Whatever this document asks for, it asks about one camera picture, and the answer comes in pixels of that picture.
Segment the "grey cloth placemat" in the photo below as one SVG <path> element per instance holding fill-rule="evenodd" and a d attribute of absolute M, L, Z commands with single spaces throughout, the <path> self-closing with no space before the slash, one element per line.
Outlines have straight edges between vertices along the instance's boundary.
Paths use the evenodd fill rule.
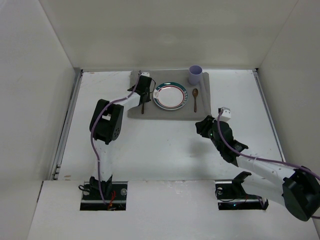
<path fill-rule="evenodd" d="M 188 93 L 186 104 L 178 110 L 164 110 L 158 107 L 151 96 L 151 101 L 144 105 L 144 114 L 141 113 L 142 107 L 134 107 L 127 112 L 127 117 L 142 120 L 174 120 L 174 121 L 200 121 L 206 116 L 211 115 L 211 91 L 210 77 L 207 72 L 202 74 L 203 79 L 195 86 L 189 83 L 189 71 L 187 69 L 178 70 L 143 70 L 150 73 L 150 77 L 155 80 L 151 84 L 151 90 L 166 82 L 175 82 L 185 87 Z M 194 97 L 192 90 L 198 89 L 197 112 L 194 112 Z"/>

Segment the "white plate with green rim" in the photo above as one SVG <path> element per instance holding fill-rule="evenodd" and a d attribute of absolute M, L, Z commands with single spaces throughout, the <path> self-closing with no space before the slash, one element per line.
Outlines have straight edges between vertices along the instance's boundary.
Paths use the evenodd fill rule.
<path fill-rule="evenodd" d="M 154 103 L 163 110 L 175 111 L 188 101 L 188 92 L 177 82 L 159 84 L 152 94 Z"/>

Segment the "brown wooden spoon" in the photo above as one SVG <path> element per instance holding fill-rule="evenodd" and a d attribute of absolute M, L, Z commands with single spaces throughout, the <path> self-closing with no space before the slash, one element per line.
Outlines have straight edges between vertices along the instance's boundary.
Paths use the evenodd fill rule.
<path fill-rule="evenodd" d="M 197 97 L 198 97 L 199 91 L 197 88 L 194 88 L 192 90 L 192 96 L 193 96 L 193 100 L 194 100 L 194 104 L 193 104 L 193 111 L 196 113 L 197 112 Z"/>

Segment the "purple plastic cup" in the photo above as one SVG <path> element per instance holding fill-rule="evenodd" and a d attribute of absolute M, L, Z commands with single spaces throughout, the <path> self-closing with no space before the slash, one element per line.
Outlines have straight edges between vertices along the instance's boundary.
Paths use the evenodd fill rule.
<path fill-rule="evenodd" d="M 203 69 L 199 65 L 192 65 L 188 70 L 188 82 L 195 86 L 203 78 Z"/>

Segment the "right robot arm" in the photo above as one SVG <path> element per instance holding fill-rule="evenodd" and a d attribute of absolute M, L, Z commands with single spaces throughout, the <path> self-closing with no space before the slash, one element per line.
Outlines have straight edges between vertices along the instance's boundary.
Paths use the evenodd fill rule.
<path fill-rule="evenodd" d="M 238 197 L 257 195 L 284 206 L 296 219 L 315 219 L 320 208 L 320 177 L 309 168 L 258 157 L 233 136 L 229 124 L 208 115 L 195 123 L 196 132 L 210 139 L 222 159 L 244 171 L 232 180 Z"/>

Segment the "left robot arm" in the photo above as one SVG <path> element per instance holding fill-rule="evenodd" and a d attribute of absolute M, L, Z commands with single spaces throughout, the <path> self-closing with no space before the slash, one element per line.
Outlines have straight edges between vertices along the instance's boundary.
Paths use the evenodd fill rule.
<path fill-rule="evenodd" d="M 96 166 L 89 180 L 89 192 L 100 194 L 105 200 L 112 190 L 112 160 L 108 156 L 110 143 L 121 132 L 123 115 L 128 110 L 144 106 L 151 101 L 151 84 L 154 80 L 145 74 L 138 74 L 128 95 L 107 101 L 100 99 L 95 107 L 90 125 L 90 143 L 96 156 Z"/>

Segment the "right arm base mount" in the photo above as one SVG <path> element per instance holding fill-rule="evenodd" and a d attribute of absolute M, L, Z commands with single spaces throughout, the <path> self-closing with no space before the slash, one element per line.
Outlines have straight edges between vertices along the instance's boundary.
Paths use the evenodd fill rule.
<path fill-rule="evenodd" d="M 233 179 L 217 180 L 215 182 L 215 197 L 218 209 L 221 211 L 261 210 L 265 211 L 269 201 L 261 196 L 248 194 L 242 184 L 252 174 L 243 171 Z"/>

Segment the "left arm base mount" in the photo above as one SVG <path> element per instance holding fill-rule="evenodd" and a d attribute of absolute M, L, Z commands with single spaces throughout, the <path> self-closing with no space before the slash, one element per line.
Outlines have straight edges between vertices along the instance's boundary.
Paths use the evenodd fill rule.
<path fill-rule="evenodd" d="M 112 182 L 110 193 L 101 198 L 99 189 L 90 187 L 89 182 L 79 185 L 82 191 L 81 211 L 125 211 L 127 205 L 128 182 Z"/>

